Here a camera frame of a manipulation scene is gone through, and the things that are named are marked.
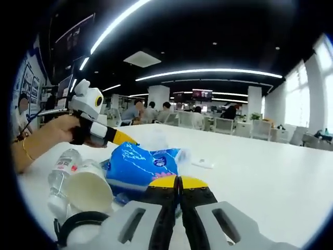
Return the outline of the person's left hand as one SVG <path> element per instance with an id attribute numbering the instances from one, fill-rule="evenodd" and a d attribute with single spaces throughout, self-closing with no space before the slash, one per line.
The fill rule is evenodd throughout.
<path id="1" fill-rule="evenodd" d="M 74 129 L 80 127 L 80 121 L 73 115 L 62 115 L 52 120 L 49 125 L 58 142 L 72 143 L 74 141 Z"/>

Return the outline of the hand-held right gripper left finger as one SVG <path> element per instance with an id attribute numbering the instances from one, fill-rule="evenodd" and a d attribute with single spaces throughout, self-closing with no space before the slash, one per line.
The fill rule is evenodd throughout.
<path id="1" fill-rule="evenodd" d="M 130 201 L 101 225 L 101 249 L 168 249 L 178 202 L 178 176 L 152 181 L 140 201 Z"/>

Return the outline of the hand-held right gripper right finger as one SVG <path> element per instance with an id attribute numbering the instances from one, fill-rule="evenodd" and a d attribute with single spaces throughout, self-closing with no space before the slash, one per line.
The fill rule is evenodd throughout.
<path id="1" fill-rule="evenodd" d="M 208 185 L 179 178 L 183 226 L 191 249 L 296 249 L 265 237 L 255 220 L 228 202 L 219 202 Z"/>

